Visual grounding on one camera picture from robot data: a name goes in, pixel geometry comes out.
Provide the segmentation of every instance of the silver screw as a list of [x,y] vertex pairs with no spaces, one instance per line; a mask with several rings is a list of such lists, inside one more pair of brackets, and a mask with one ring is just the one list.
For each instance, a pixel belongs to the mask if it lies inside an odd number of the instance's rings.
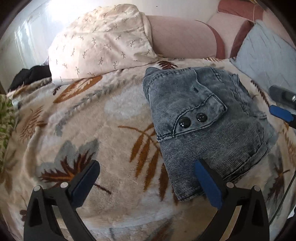
[[254,189],[256,192],[260,192],[260,190],[261,190],[260,187],[258,187],[258,186],[254,186]]
[[37,191],[39,191],[39,190],[40,190],[40,186],[39,186],[39,185],[34,187],[34,191],[35,191],[35,192],[37,192]]
[[61,183],[61,188],[66,188],[69,184],[67,182]]
[[229,188],[233,188],[234,184],[232,182],[228,182],[228,183],[226,183],[226,186],[229,187]]

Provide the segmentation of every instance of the green leafy fabric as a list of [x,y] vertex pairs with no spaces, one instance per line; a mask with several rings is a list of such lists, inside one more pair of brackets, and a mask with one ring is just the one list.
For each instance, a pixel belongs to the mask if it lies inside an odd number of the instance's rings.
[[5,95],[0,95],[0,173],[2,172],[5,151],[14,125],[15,116],[11,100]]

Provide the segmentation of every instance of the gray denim garment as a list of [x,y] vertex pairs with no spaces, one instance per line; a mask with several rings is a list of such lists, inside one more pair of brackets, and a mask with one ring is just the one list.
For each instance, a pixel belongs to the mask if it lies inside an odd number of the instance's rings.
[[[194,163],[204,159],[224,180],[234,181],[257,164],[277,133],[237,74],[211,67],[159,70],[143,79],[166,170],[180,201],[202,194]],[[198,113],[207,115],[199,122]],[[191,125],[178,121],[188,117]]]

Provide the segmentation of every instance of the black button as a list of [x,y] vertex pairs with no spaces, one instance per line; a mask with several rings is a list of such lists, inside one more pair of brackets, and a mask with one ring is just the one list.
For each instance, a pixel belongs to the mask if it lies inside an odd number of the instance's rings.
[[207,115],[205,113],[198,113],[196,115],[196,118],[199,122],[205,122],[207,121]]
[[179,119],[179,125],[182,126],[183,128],[188,128],[191,125],[191,120],[186,116],[181,117]]

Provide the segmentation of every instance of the white wall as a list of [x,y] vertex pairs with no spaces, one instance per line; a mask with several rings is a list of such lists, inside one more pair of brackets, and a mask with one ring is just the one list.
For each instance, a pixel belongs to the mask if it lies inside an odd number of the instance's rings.
[[79,15],[97,6],[135,4],[146,15],[207,22],[219,0],[32,0],[0,40],[0,81],[8,89],[22,68],[42,64],[55,35]]

